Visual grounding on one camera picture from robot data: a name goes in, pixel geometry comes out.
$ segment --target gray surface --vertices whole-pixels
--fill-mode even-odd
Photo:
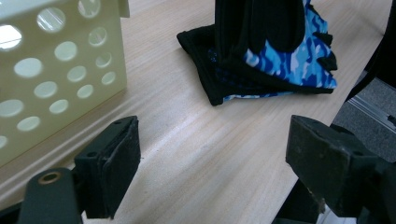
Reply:
[[[359,96],[396,117],[396,90],[375,79]],[[368,149],[387,161],[396,161],[396,134],[368,117],[359,109],[345,103],[334,124],[353,132]]]

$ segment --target stack of folded clothes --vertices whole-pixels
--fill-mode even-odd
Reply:
[[[216,0],[215,24],[177,39],[212,105],[337,86],[332,36],[310,0]]]

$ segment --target blue camouflage fabric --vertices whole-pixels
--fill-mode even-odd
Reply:
[[[212,62],[216,65],[215,77],[219,82],[224,83],[225,85],[233,86],[233,87],[236,87],[238,89],[243,89],[243,90],[261,90],[262,89],[262,86],[254,83],[246,78],[237,76],[236,74],[219,67],[218,66],[218,62],[219,62],[218,54],[216,53],[216,50],[214,48],[211,48],[208,50],[207,57],[210,62]],[[267,97],[273,97],[273,96],[287,95],[287,94],[292,94],[292,93],[293,93],[292,91],[278,91],[278,92],[267,92],[264,94],[254,94],[254,95],[232,94],[232,95],[223,97],[223,102],[227,102],[229,100],[232,100],[233,98],[258,99],[258,98],[267,98]]]
[[[332,74],[318,63],[319,58],[330,57],[332,50],[314,35],[315,32],[327,34],[327,22],[311,9],[310,0],[303,2],[304,40],[297,49],[292,52],[278,51],[266,41],[264,48],[258,54],[247,49],[243,60],[249,66],[263,72],[264,75],[277,77],[291,84],[335,89],[337,83]]]

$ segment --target light wood surface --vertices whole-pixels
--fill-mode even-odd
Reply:
[[[213,107],[179,32],[212,24],[213,0],[130,0],[122,19],[128,88],[0,169],[0,209],[28,178],[73,157],[111,121],[137,115],[142,159],[114,220],[271,223],[297,177],[285,163],[292,114],[330,124],[384,34],[390,0],[316,0],[329,22],[331,95],[231,100]]]

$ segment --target basket hole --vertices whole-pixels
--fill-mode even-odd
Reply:
[[[0,34],[0,51],[14,49],[21,43],[21,32],[12,25],[0,25]]]
[[[9,118],[16,116],[23,110],[23,102],[20,100],[7,100],[0,103],[0,117]]]
[[[80,99],[86,99],[90,97],[92,93],[93,93],[93,85],[85,85],[78,90],[77,96]]]
[[[95,17],[100,10],[100,0],[79,0],[78,11],[85,18]]]
[[[47,81],[35,87],[35,95],[39,98],[49,98],[58,90],[58,86],[53,81]]]
[[[81,81],[87,75],[87,69],[84,66],[77,66],[67,73],[67,79],[71,82]]]
[[[29,132],[29,131],[32,131],[35,128],[37,128],[39,124],[40,124],[39,117],[30,117],[30,118],[21,120],[18,123],[17,128],[18,128],[18,130],[20,130],[22,132]]]
[[[0,149],[5,147],[7,145],[7,142],[8,139],[5,136],[0,135]]]
[[[57,59],[67,62],[75,58],[77,52],[77,45],[75,43],[71,41],[65,41],[56,47],[55,56]]]
[[[89,42],[93,46],[101,46],[105,43],[107,38],[107,31],[103,27],[98,27],[90,32]]]
[[[14,66],[15,73],[20,77],[36,77],[43,69],[43,64],[36,58],[27,58]]]
[[[112,56],[110,53],[103,53],[96,58],[96,65],[100,68],[104,68],[111,63],[111,58]]]
[[[49,107],[49,111],[52,114],[61,114],[67,109],[67,107],[69,107],[69,102],[67,100],[59,100]]]
[[[110,85],[111,83],[114,82],[115,79],[116,79],[116,73],[115,72],[109,72],[109,73],[106,73],[102,77],[102,83],[104,85]]]
[[[49,7],[37,15],[37,24],[40,29],[48,33],[57,33],[64,28],[66,16],[56,7]]]

